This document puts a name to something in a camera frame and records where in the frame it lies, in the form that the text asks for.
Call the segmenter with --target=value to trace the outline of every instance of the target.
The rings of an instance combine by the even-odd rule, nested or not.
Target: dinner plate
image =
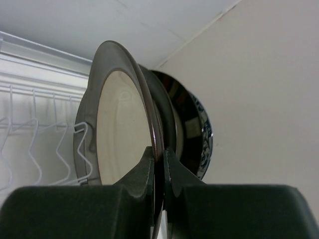
[[[200,166],[202,162],[203,135],[197,106],[191,94],[178,80],[163,72],[152,72],[165,87],[176,111],[175,121],[178,126],[177,156],[180,155],[180,162],[187,169],[202,179],[204,175],[200,171]]]
[[[176,123],[169,95],[163,84],[152,71],[141,65],[140,69],[149,87],[155,108],[159,112],[158,116],[161,119],[164,147],[170,147],[176,152]]]
[[[114,184],[140,161],[147,146],[155,158],[155,222],[162,210],[163,138],[160,118],[139,65],[130,53],[113,41],[102,43],[95,53],[88,87],[76,123],[86,122],[87,135],[80,148],[93,166],[89,185]],[[74,135],[74,151],[81,134]],[[75,154],[78,177],[90,167]]]
[[[140,69],[149,87],[153,102],[155,104],[155,110],[156,112],[158,112],[157,115],[159,117],[159,122],[162,128],[164,146],[171,147],[175,151],[176,150],[176,129],[178,127],[176,127],[175,125],[174,113],[173,113],[171,101],[169,99],[169,95],[166,92],[160,80],[156,77],[154,73],[152,73],[150,70],[148,70],[147,68],[141,65],[140,65]],[[85,121],[84,114],[85,114],[86,95],[87,93],[84,94],[82,101],[79,105],[78,113],[76,116],[76,123]],[[90,167],[85,164],[84,160],[77,153],[77,148],[81,142],[83,134],[84,134],[83,132],[75,134],[74,140],[73,140],[75,166],[76,166],[76,172],[77,172],[78,178],[82,178],[86,176],[90,171]],[[85,147],[85,142],[84,142],[84,145],[80,148],[80,151],[83,155],[85,155],[84,147]],[[113,162],[113,165],[115,165],[115,167],[119,167],[119,168],[116,168],[116,171],[112,170],[113,167],[111,163],[109,162],[109,169],[111,170],[111,173],[109,175],[111,178],[105,181],[105,183],[112,184],[115,180],[118,180],[119,177],[123,176],[123,172],[126,172],[127,170],[131,168],[132,166],[131,164],[134,164],[135,161],[137,161],[137,159],[131,160],[131,162],[123,165],[123,167],[121,167],[121,164],[119,164],[119,162]],[[96,170],[94,170],[93,175],[94,177],[90,177],[88,181],[84,181],[82,182],[82,184],[100,185],[103,183],[101,181],[101,178],[98,176],[98,173],[96,172]]]

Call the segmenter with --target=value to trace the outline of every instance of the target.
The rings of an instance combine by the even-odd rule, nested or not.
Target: blue pattern
[[[189,92],[189,94],[194,100],[197,110],[199,112],[201,131],[203,134],[203,150],[201,153],[200,166],[197,172],[197,177],[202,179],[207,171],[211,155],[213,153],[213,129],[211,127],[207,112],[205,111],[203,105],[200,103],[198,98],[196,98],[191,92]]]

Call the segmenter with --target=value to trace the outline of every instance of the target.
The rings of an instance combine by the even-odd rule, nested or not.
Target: stack of dishes
[[[95,54],[76,117],[80,122],[89,126],[80,151],[93,166],[84,184],[114,184],[147,146],[156,160],[171,147],[200,179],[209,166],[213,134],[200,101],[175,78],[138,65],[116,42],[104,42]],[[76,153],[82,137],[74,135],[79,178],[91,170]]]

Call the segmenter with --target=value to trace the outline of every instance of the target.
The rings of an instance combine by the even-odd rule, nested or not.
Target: white ceiling
[[[92,59],[105,40],[154,67],[235,0],[0,0],[0,31]]]

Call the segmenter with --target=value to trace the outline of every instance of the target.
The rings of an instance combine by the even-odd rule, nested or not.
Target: dish
[[[197,176],[202,179],[208,169],[211,155],[213,153],[213,129],[204,106],[194,94],[192,94],[191,92],[189,92],[189,94],[194,100],[197,110],[200,113],[201,131],[203,135],[203,149]]]
[[[193,174],[202,179],[200,169],[203,150],[203,136],[201,132],[200,113],[188,90],[175,78],[159,71],[152,71],[165,87],[174,109],[180,119],[175,119],[176,125],[182,127],[182,132],[177,130],[177,138],[182,137],[180,162]]]
[[[163,201],[163,138],[158,115],[140,67],[130,53],[114,41],[102,43],[95,53],[88,88],[76,123],[86,122],[81,151],[92,163],[89,185],[113,184],[141,159],[152,145],[155,158],[154,235],[158,233]],[[74,145],[78,134],[74,135]],[[85,168],[76,165],[77,173]]]

